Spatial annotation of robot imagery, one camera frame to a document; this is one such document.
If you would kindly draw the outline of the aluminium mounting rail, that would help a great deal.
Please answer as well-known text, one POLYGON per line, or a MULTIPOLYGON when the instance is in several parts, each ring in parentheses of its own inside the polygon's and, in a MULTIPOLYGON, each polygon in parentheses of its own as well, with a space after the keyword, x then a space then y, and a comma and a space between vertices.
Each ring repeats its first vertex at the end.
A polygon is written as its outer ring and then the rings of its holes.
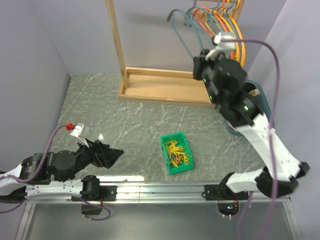
MULTIPOLYGON (((147 182, 139 176, 100 176, 100 187, 105 192, 104 204, 200 204, 219 203, 227 204, 234 201, 233 198, 218 196, 219 183, 217 181, 166 181, 147 182)), ((27 237, 29 227, 36 205, 40 204, 80 204, 75 193, 67 193, 62 188, 70 190, 78 187, 79 181, 73 180, 67 183, 54 183, 53 189, 57 195, 49 192, 49 186, 31 187, 31 198, 25 202, 25 210, 17 231, 16 239, 24 240, 27 237)))

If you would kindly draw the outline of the teal laundry basket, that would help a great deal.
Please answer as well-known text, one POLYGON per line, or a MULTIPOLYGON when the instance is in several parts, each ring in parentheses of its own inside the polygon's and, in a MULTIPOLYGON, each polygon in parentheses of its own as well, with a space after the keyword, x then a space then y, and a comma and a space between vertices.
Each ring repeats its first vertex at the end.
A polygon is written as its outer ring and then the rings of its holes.
MULTIPOLYGON (((271 114, 272 114, 270 105, 269 105, 267 97, 266 97, 266 95, 265 95, 265 93, 263 91, 263 88, 258 83, 257 83, 257 85, 258 85, 258 88, 260 90, 260 96, 253 97, 253 98, 262 107, 263 112, 265 113, 265 115, 267 116, 267 119, 269 120, 270 117, 271 117, 271 114)), ((223 122, 225 124, 226 129, 230 132, 230 134, 235 135, 235 136, 243 136, 240 132, 235 130, 233 128, 233 126, 228 121, 224 120, 223 122)))

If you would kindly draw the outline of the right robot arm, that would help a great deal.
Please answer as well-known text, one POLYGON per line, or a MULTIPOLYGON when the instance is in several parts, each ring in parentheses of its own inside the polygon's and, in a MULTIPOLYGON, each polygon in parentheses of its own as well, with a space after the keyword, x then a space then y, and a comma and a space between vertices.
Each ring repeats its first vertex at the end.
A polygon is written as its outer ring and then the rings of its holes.
POLYGON ((247 72, 241 64, 227 58, 225 51, 203 49, 193 58, 193 78, 203 81, 210 102, 264 162, 264 167, 255 171, 228 173, 214 193, 226 200, 245 191, 261 192, 269 198, 273 189, 278 198, 293 193, 298 179, 307 174, 310 166, 293 157, 276 135, 269 124, 271 118, 249 94, 247 72))

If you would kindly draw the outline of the yellow hanger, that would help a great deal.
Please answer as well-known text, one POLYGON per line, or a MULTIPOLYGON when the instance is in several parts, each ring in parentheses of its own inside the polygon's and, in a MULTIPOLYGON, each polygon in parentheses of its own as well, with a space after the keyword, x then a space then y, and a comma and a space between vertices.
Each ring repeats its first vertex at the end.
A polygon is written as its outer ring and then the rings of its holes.
MULTIPOLYGON (((237 23, 241 10, 244 5, 244 0, 223 0, 220 6, 221 16, 228 22, 231 27, 231 32, 237 39, 242 39, 243 34, 237 23)), ((243 67, 246 62, 246 47, 244 42, 237 42, 235 50, 235 59, 243 67)))
MULTIPOLYGON (((238 33, 238 38, 239 39, 242 39, 243 38, 243 35, 242 35, 242 32, 238 26, 238 19, 240 17, 240 14, 241 14, 241 11, 242 11, 242 8, 243 8, 243 5, 244 5, 245 1, 244 0, 237 0, 236 1, 236 4, 235 4, 235 7, 233 8, 231 14, 230 14, 230 18, 231 20, 233 21, 233 24, 236 28, 236 31, 238 33)), ((244 42, 241 42, 241 58, 240 58, 240 64, 242 67, 245 66, 245 63, 246 63, 246 46, 245 46, 245 43, 244 42)))

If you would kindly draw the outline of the wooden clothes rack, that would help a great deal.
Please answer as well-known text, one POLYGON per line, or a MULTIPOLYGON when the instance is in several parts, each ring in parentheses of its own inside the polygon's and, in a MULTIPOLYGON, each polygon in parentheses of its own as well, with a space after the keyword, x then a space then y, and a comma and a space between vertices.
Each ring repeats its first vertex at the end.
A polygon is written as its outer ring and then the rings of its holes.
MULTIPOLYGON (((193 70, 179 71, 126 66, 114 2, 107 0, 105 4, 122 76, 118 91, 120 100, 212 107, 211 95, 206 94, 205 86, 207 81, 193 79, 193 70)), ((218 63, 225 58, 231 58, 237 62, 237 65, 241 66, 235 58, 235 53, 236 51, 233 51, 230 56, 225 56, 224 53, 221 53, 215 59, 218 63)))

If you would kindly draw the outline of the teal hanger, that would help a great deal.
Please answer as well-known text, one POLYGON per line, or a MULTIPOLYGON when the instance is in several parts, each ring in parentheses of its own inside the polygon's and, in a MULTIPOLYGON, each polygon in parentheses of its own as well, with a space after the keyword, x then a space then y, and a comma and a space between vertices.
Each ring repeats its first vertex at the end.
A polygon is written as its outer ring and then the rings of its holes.
POLYGON ((204 6, 198 7, 196 0, 193 1, 192 7, 187 10, 187 15, 190 15, 199 31, 210 38, 215 37, 218 33, 214 31, 212 24, 216 25, 217 30, 221 30, 220 23, 212 16, 212 9, 204 6))
POLYGON ((166 21, 191 59, 207 47, 207 34, 186 11, 174 8, 169 12, 166 21))
POLYGON ((221 25, 220 30, 224 32, 226 30, 224 22, 221 20, 219 16, 219 7, 220 7, 221 1, 218 0, 216 6, 211 8, 211 15, 216 18, 216 20, 221 25))

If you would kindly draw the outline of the orange clothes hanger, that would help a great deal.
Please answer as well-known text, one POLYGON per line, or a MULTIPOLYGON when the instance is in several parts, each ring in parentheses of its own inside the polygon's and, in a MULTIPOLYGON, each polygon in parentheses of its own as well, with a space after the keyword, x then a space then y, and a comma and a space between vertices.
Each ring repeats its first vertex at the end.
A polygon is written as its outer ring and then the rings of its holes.
POLYGON ((212 7, 195 7, 192 18, 203 34, 212 39, 219 32, 230 32, 233 37, 239 36, 239 27, 234 19, 240 3, 237 0, 218 0, 212 7))

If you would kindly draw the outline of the black underwear back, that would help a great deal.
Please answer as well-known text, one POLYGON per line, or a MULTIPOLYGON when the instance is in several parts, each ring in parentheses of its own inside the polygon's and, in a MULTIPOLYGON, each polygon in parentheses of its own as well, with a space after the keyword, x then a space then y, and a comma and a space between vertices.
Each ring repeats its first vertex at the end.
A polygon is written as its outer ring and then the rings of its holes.
POLYGON ((258 97, 261 95, 261 92, 258 88, 258 84, 254 81, 247 81, 243 84, 243 90, 252 97, 258 97))

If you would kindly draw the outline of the yellow hanger left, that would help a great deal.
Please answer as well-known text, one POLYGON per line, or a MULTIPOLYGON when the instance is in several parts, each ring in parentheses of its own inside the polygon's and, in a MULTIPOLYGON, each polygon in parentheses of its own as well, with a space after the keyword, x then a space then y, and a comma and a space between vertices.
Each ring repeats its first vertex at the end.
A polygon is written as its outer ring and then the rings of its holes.
MULTIPOLYGON (((237 39, 242 39, 243 34, 237 23, 241 10, 244 5, 244 0, 223 0, 220 6, 221 16, 228 22, 231 27, 231 32, 237 39)), ((246 62, 246 47, 244 42, 237 42, 235 50, 235 59, 243 67, 246 62)))

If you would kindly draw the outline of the yellow clothespins in bin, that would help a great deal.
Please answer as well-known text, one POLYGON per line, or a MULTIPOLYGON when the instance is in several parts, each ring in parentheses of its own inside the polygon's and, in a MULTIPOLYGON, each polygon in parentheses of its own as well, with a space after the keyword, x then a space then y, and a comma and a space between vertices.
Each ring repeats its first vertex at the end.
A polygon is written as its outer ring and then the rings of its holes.
POLYGON ((182 165, 187 166, 190 164, 190 160, 187 154, 185 153, 184 147, 178 146, 177 140, 165 142, 164 146, 166 149, 166 153, 168 154, 169 163, 171 166, 173 166, 174 168, 178 168, 178 167, 181 167, 182 165), (178 167, 175 167, 173 164, 171 164, 171 159, 174 158, 175 156, 182 156, 181 163, 179 164, 178 167))

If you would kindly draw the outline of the green plastic bin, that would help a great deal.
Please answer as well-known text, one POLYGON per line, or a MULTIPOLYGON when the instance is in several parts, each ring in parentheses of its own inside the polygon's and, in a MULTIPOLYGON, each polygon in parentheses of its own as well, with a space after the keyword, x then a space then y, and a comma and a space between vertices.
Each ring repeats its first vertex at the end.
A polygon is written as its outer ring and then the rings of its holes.
POLYGON ((193 155, 183 132, 161 136, 160 142, 170 175, 194 169, 193 155))

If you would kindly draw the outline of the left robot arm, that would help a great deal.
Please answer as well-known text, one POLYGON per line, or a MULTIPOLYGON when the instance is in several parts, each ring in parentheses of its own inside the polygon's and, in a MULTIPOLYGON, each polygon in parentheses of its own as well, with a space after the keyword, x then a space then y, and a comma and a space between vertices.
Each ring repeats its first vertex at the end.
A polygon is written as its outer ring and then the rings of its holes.
POLYGON ((0 173, 0 201, 21 204, 32 199, 71 197, 72 201, 102 200, 107 196, 100 179, 87 175, 75 179, 87 166, 110 169, 124 154, 101 141, 78 143, 76 151, 36 153, 15 169, 0 173))

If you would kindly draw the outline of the yellow hanger right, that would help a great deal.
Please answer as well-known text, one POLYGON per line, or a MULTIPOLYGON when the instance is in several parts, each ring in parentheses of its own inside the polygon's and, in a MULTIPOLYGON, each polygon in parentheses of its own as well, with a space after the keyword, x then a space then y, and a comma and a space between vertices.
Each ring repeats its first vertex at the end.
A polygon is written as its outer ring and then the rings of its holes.
MULTIPOLYGON (((242 8, 243 8, 243 5, 244 5, 245 1, 244 0, 237 0, 236 1, 236 4, 235 4, 235 7, 233 8, 231 14, 230 14, 230 18, 231 20, 233 21, 233 24, 236 28, 236 31, 238 33, 238 38, 239 39, 242 39, 243 38, 243 35, 242 35, 242 32, 238 26, 238 19, 240 17, 240 14, 241 14, 241 11, 242 11, 242 8)), ((245 43, 244 42, 241 42, 241 58, 240 58, 240 64, 242 67, 245 66, 245 63, 246 63, 246 46, 245 46, 245 43)))

